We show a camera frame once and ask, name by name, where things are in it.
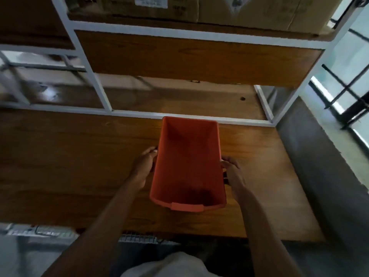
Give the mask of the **person's left forearm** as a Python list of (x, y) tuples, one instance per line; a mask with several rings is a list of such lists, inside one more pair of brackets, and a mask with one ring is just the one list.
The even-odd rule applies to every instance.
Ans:
[(107, 267), (145, 179), (128, 177), (94, 223), (44, 272), (42, 277), (97, 277)]

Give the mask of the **person's white shirt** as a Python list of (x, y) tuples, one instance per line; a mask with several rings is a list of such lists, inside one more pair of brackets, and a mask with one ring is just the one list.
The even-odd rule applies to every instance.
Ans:
[(163, 260), (146, 262), (126, 270), (121, 277), (220, 277), (209, 272), (203, 261), (182, 251)]

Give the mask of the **person's right hand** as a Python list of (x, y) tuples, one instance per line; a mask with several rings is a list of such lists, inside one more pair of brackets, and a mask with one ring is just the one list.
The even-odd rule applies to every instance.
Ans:
[(222, 155), (220, 164), (225, 169), (225, 182), (231, 187), (233, 198), (241, 205), (247, 192), (247, 185), (242, 170), (235, 158)]

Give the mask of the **wooden shelf board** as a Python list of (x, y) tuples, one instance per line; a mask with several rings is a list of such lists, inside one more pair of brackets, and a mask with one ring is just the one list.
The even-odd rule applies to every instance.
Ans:
[(95, 73), (296, 88), (318, 49), (76, 31)]

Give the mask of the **orange plastic bin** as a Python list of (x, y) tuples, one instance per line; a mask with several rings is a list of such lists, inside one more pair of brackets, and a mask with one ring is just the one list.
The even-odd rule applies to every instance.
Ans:
[(227, 204), (219, 125), (163, 117), (150, 200), (173, 211), (204, 212)]

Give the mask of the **black window grille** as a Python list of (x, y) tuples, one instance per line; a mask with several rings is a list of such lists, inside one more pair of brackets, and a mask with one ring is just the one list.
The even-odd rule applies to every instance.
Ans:
[(369, 18), (358, 18), (337, 43), (316, 78), (344, 128), (369, 115)]

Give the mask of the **person's left hand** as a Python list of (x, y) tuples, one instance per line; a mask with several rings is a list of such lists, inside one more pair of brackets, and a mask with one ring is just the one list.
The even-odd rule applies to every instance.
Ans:
[(150, 158), (147, 159), (143, 157), (142, 153), (133, 162), (132, 169), (128, 176), (128, 181), (134, 183), (139, 190), (145, 186), (146, 178), (154, 169), (154, 162), (151, 162)]

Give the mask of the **large brown cardboard box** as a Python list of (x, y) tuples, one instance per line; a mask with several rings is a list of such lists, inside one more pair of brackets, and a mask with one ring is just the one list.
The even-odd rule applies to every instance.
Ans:
[(199, 22), (319, 35), (342, 0), (199, 0)]

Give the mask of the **white metal shelf frame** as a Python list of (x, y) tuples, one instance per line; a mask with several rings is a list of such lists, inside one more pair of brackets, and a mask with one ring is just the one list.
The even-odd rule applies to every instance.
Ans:
[[(0, 107), (275, 127), (369, 0), (342, 0), (319, 35), (208, 23), (68, 16), (65, 0), (0, 0)], [(296, 88), (95, 73), (76, 31), (318, 49)]]

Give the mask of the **person's right forearm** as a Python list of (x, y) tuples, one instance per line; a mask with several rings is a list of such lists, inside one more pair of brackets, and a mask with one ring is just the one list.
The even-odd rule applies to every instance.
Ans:
[(232, 191), (241, 208), (255, 277), (303, 277), (256, 196), (242, 185)]

